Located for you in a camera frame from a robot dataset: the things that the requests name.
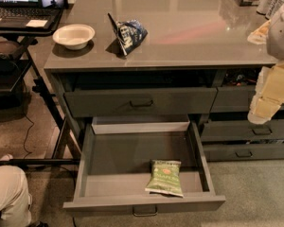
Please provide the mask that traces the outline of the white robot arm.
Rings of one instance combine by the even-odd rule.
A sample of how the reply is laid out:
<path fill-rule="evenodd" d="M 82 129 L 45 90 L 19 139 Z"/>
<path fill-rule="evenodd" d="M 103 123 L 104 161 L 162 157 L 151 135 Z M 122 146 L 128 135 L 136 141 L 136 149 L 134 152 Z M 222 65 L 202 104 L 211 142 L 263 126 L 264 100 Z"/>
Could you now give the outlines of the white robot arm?
<path fill-rule="evenodd" d="M 273 15 L 266 38 L 267 53 L 278 59 L 273 67 L 263 67 L 258 74 L 248 121 L 262 125 L 270 121 L 284 104 L 284 4 Z"/>

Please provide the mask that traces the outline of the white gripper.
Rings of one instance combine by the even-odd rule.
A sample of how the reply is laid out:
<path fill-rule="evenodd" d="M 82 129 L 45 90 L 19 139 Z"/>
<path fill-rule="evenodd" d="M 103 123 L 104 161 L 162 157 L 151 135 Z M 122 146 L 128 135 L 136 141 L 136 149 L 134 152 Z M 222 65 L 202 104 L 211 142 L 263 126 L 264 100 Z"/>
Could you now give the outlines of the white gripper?
<path fill-rule="evenodd" d="M 284 61 L 271 68 L 264 66 L 261 69 L 257 78 L 256 93 L 269 101 L 254 96 L 247 118 L 251 123 L 261 125 L 270 121 L 280 109 L 275 103 L 284 103 Z"/>

